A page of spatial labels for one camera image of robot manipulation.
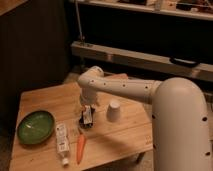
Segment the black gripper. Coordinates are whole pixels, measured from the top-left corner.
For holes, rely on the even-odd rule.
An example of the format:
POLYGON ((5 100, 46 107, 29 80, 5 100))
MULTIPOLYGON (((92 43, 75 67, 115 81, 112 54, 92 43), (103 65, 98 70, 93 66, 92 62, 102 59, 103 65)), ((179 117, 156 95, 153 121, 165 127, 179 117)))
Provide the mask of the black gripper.
POLYGON ((93 114, 95 109, 90 105, 84 105, 81 111, 81 117, 79 119, 79 125, 83 129, 88 129, 93 126, 93 114))

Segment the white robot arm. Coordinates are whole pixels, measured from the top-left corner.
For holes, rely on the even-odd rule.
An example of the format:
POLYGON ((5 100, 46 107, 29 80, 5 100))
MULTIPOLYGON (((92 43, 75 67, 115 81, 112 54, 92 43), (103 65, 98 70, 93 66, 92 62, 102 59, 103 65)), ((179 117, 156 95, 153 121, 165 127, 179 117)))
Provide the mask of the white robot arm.
POLYGON ((78 78, 83 103, 98 91, 152 105, 154 171, 213 171, 207 103, 192 81, 111 79, 93 66, 78 78))

